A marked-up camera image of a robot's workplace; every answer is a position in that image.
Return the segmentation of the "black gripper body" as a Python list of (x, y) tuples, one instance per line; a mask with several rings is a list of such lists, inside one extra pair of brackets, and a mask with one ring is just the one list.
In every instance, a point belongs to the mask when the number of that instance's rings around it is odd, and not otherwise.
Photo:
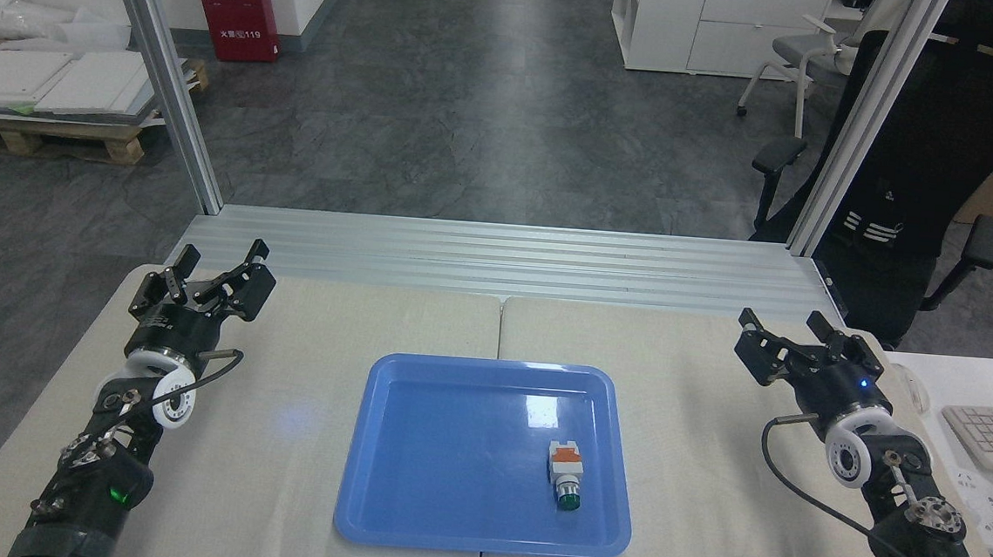
[(194, 372), (202, 372), (207, 362), (200, 353), (212, 353), (220, 339), (221, 324), (228, 313), (220, 310), (192, 309), (175, 302), (152, 302), (136, 297), (131, 316), (138, 321), (132, 339), (125, 345), (125, 356), (136, 350), (167, 350), (173, 357), (188, 363)]
[(786, 368), (785, 381), (793, 387), (800, 411), (817, 417), (813, 424), (817, 430), (826, 430), (838, 418), (863, 407), (894, 411), (876, 383), (884, 373), (878, 358), (840, 358), (818, 364), (791, 352), (786, 356)]

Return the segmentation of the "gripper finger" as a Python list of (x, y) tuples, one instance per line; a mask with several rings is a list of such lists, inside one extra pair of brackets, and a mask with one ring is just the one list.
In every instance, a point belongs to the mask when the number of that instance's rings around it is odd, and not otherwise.
[(868, 372), (870, 377), (882, 375), (883, 366), (863, 336), (846, 336), (834, 328), (819, 311), (809, 314), (806, 325), (824, 345), (824, 362), (854, 363)]
[(151, 307), (165, 302), (187, 304), (186, 280), (200, 260), (201, 254), (195, 246), (187, 244), (171, 266), (146, 274), (128, 306), (131, 316), (143, 317)]
[(269, 247), (255, 239), (241, 265), (216, 278), (193, 282), (192, 301), (207, 317), (238, 316), (252, 322), (277, 284), (265, 259)]
[(738, 322), (742, 332), (734, 352), (757, 384), (766, 386), (778, 378), (788, 381), (803, 372), (817, 372), (826, 362), (825, 349), (819, 345), (803, 346), (782, 336), (770, 334), (753, 309), (743, 307)]

